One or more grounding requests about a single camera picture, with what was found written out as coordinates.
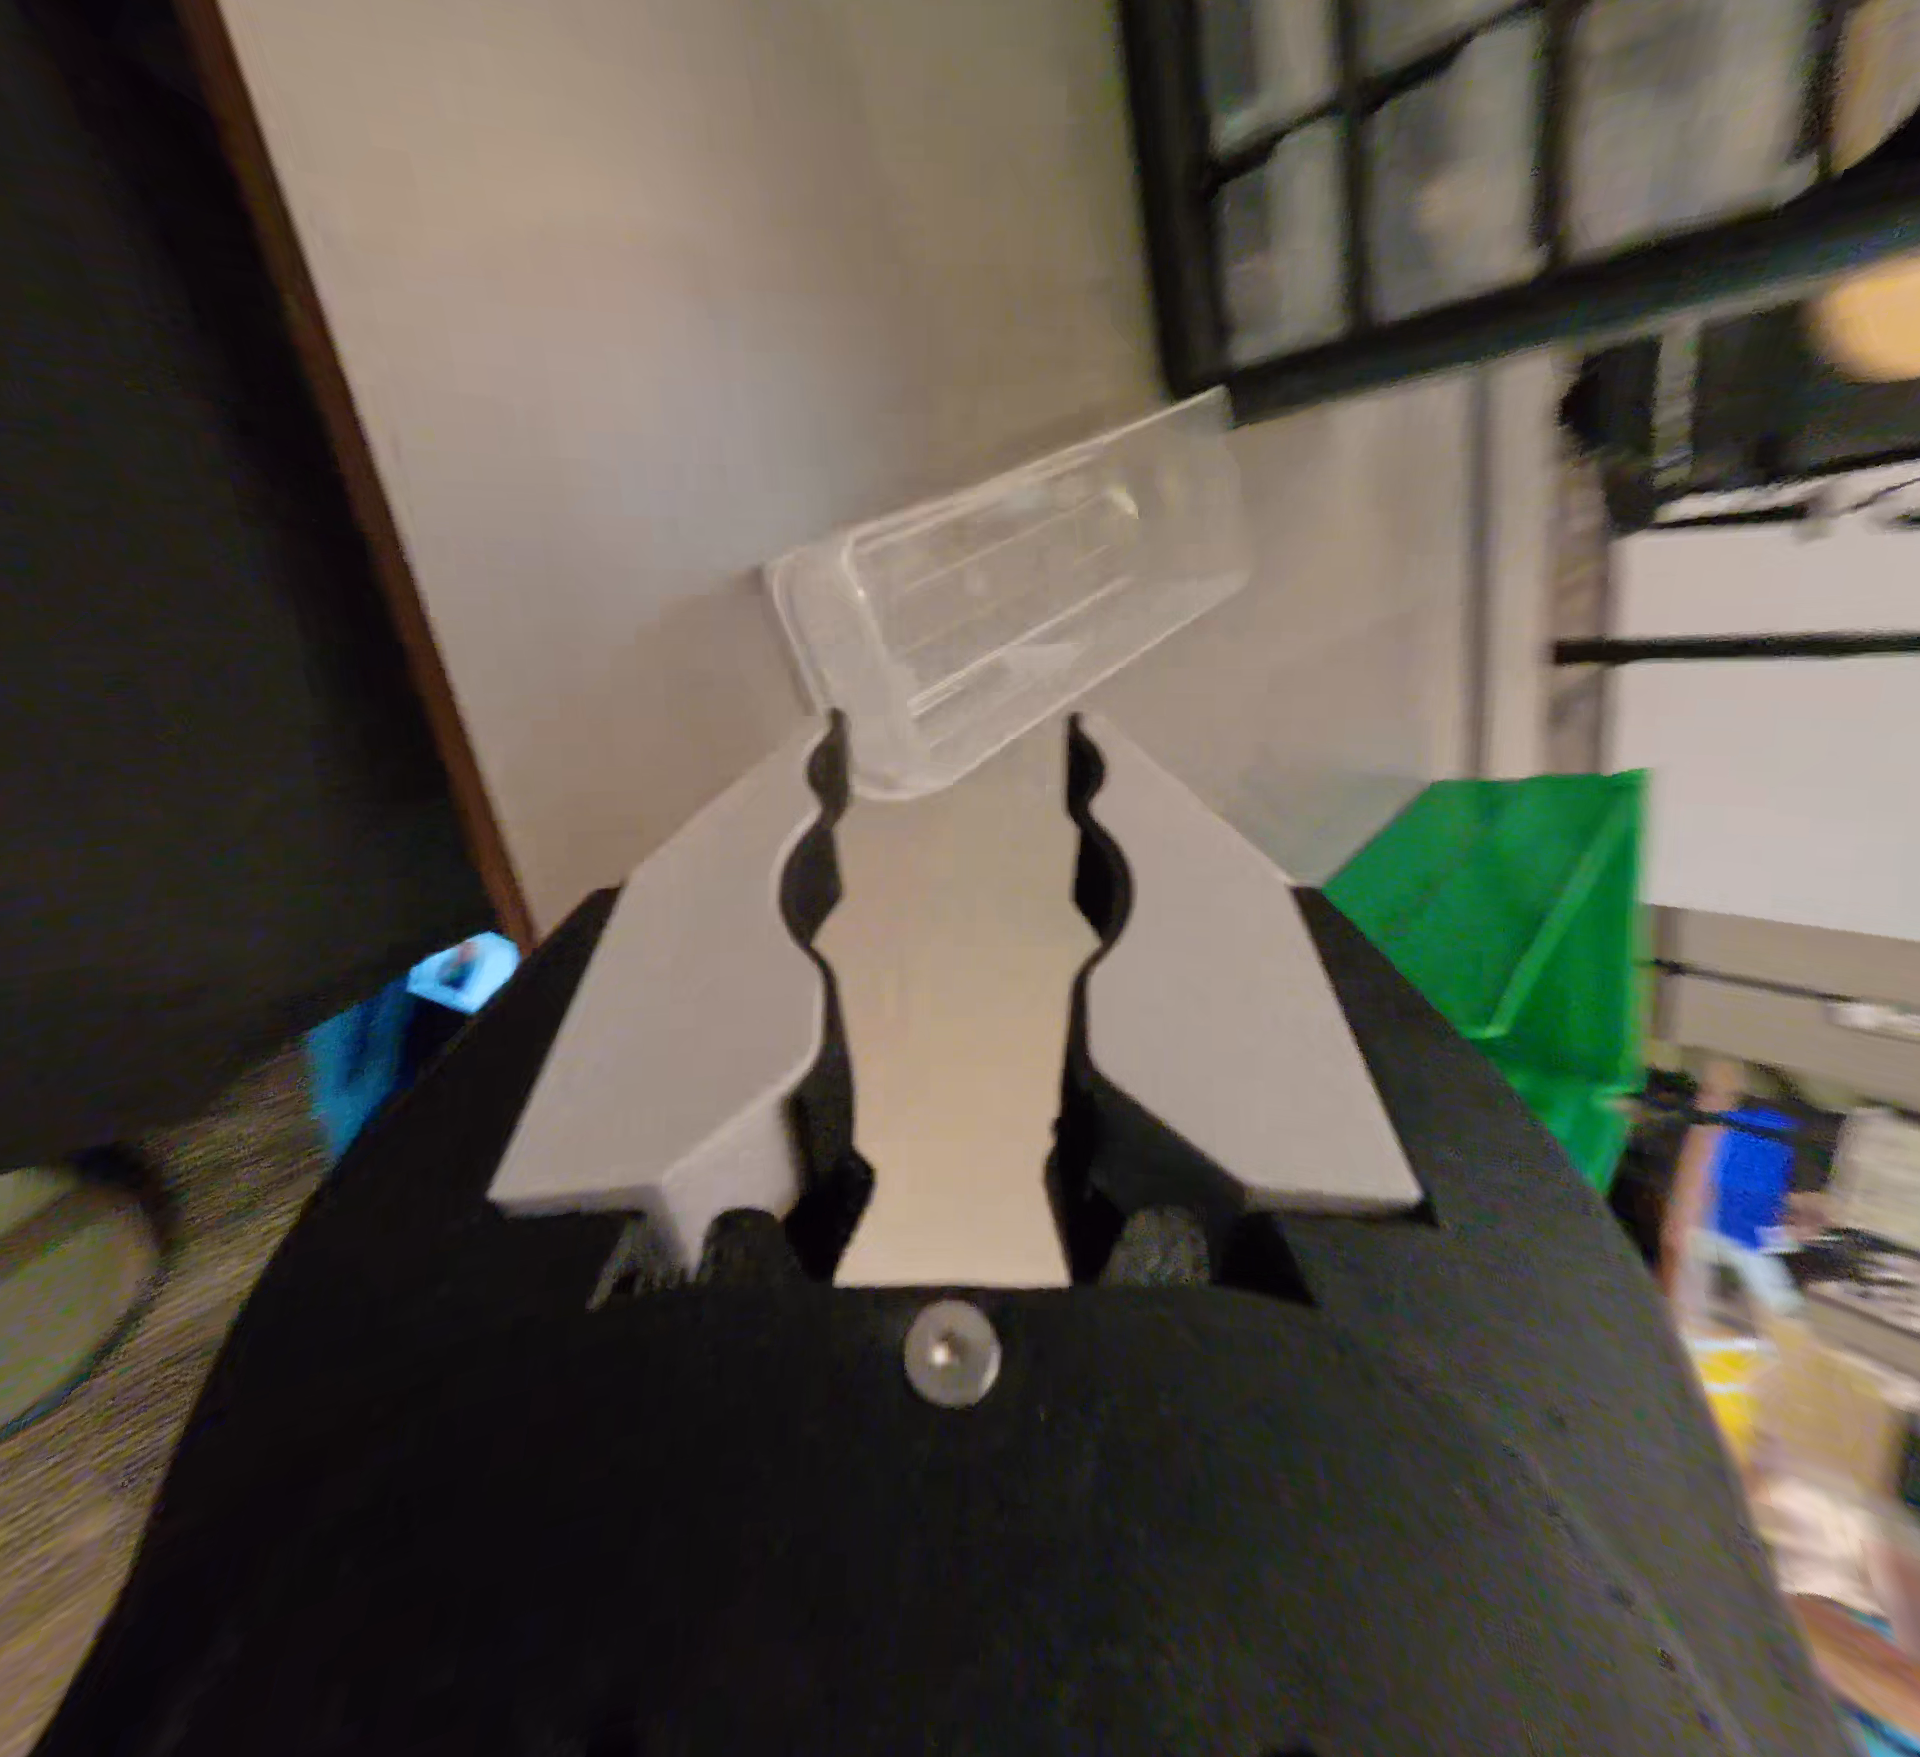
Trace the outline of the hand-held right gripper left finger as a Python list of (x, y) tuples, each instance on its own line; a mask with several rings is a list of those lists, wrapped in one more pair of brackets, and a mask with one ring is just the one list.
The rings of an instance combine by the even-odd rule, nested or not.
[(779, 745), (623, 884), (489, 1199), (509, 1216), (640, 1216), (681, 1269), (732, 1212), (788, 1216), (852, 1130), (838, 998), (816, 942), (842, 898), (848, 720)]

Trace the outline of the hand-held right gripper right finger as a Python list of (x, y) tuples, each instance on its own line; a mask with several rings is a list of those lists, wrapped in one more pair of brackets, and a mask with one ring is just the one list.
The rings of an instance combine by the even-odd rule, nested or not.
[(1405, 1220), (1426, 1193), (1300, 888), (1116, 724), (1073, 714), (1073, 905), (1054, 1219), (1114, 1265), (1139, 1216), (1207, 1265), (1286, 1265), (1285, 1216)]

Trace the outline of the green plastic bin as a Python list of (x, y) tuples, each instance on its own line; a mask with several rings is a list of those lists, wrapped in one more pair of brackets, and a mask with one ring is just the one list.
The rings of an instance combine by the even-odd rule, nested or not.
[(1644, 1082), (1648, 780), (1428, 785), (1322, 886), (1611, 1193)]

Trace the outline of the small transparent plastic drawer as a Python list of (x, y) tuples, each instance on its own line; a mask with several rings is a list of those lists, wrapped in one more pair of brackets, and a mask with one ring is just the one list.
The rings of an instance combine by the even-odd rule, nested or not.
[(765, 566), (812, 704), (872, 800), (956, 785), (1241, 593), (1231, 392), (1215, 385)]

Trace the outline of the black drawer cabinet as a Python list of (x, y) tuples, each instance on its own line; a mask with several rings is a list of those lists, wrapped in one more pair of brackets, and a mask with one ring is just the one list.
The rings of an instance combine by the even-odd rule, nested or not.
[(1917, 253), (1917, 164), (1883, 160), (1884, 137), (1877, 135), (1784, 207), (1233, 369), (1198, 203), (1205, 123), (1194, 16), (1194, 0), (1118, 0), (1127, 103), (1165, 382), (1180, 398), (1225, 385), (1245, 424), (1428, 373), (1629, 334), (1676, 314), (1756, 304)]

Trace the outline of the rows of clear cabinet drawers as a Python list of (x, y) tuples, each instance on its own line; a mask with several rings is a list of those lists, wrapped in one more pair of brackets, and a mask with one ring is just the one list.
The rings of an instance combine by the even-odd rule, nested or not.
[(1194, 0), (1233, 369), (1788, 205), (1859, 0)]

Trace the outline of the blue object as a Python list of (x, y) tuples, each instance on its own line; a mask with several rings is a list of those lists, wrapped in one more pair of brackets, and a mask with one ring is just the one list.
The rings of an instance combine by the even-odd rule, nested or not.
[(485, 931), (420, 960), (305, 1036), (307, 1089), (327, 1165), (348, 1154), (518, 965), (518, 946)]

